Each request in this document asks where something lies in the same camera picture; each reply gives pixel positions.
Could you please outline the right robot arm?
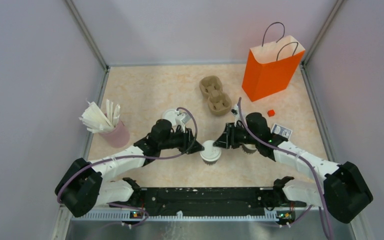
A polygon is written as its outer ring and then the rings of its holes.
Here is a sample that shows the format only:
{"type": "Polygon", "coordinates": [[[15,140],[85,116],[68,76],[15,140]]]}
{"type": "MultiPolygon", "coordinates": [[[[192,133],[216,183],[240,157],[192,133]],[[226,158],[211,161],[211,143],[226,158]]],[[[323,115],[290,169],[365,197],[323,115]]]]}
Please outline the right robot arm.
{"type": "Polygon", "coordinates": [[[271,131],[261,113],[253,112],[244,121],[226,123],[213,146],[253,146],[262,156],[314,179],[314,183],[309,183],[287,176],[275,182],[273,200],[279,206],[291,201],[307,203],[322,207],[339,222],[348,224],[374,200],[355,164],[328,161],[299,148],[279,131],[271,131]]]}

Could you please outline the orange paper bag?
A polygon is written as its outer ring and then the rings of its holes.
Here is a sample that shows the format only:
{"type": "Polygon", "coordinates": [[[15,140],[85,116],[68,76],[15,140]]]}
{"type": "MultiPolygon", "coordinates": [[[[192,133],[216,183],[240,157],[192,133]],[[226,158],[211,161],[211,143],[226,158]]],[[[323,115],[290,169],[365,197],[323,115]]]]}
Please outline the orange paper bag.
{"type": "Polygon", "coordinates": [[[285,90],[306,53],[296,38],[285,33],[282,22],[273,22],[266,28],[261,44],[249,49],[242,89],[251,102],[285,90]],[[283,27],[281,37],[265,42],[269,28],[276,24],[283,27]]]}

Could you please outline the black paper coffee cup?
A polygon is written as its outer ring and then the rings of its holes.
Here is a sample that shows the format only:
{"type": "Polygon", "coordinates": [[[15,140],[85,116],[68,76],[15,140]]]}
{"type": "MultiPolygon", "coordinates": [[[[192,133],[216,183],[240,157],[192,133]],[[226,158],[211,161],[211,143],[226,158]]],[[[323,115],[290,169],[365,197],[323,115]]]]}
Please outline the black paper coffee cup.
{"type": "Polygon", "coordinates": [[[212,166],[214,164],[216,164],[218,162],[218,160],[220,159],[219,156],[217,157],[213,157],[213,158],[208,158],[208,157],[204,157],[202,156],[201,159],[203,160],[203,162],[206,164],[206,165],[209,165],[209,166],[212,166]]]}

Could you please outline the white plastic cup lid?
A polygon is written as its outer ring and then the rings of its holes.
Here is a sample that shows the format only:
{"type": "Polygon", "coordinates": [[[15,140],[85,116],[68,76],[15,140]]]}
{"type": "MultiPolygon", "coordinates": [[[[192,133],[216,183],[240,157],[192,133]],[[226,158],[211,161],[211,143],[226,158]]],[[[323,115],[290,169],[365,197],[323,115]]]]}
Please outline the white plastic cup lid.
{"type": "Polygon", "coordinates": [[[200,157],[205,158],[215,158],[215,157],[221,157],[222,151],[219,147],[213,146],[214,140],[207,140],[202,145],[205,147],[205,150],[200,151],[200,157]]]}

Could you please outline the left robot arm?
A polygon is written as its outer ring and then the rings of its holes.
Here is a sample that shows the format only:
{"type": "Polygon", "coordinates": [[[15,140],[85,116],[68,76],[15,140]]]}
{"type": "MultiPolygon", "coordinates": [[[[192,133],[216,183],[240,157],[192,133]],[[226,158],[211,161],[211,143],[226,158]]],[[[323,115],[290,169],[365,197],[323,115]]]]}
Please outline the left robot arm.
{"type": "Polygon", "coordinates": [[[141,198],[134,184],[130,180],[113,180],[124,172],[161,160],[161,152],[169,149],[178,149],[182,156],[205,148],[190,128],[179,125],[173,129],[170,121],[159,119],[145,137],[125,150],[98,160],[76,159],[54,190],[57,202],[65,205],[74,217],[107,203],[124,202],[134,207],[141,198]]]}

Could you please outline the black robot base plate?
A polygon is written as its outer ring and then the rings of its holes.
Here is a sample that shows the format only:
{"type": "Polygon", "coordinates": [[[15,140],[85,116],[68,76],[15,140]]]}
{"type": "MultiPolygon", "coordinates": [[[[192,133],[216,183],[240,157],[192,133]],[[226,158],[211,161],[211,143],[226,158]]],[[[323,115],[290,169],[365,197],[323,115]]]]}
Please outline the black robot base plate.
{"type": "Polygon", "coordinates": [[[179,211],[186,217],[263,216],[276,208],[307,206],[271,187],[148,187],[112,204],[142,208],[152,217],[175,216],[179,211]]]}

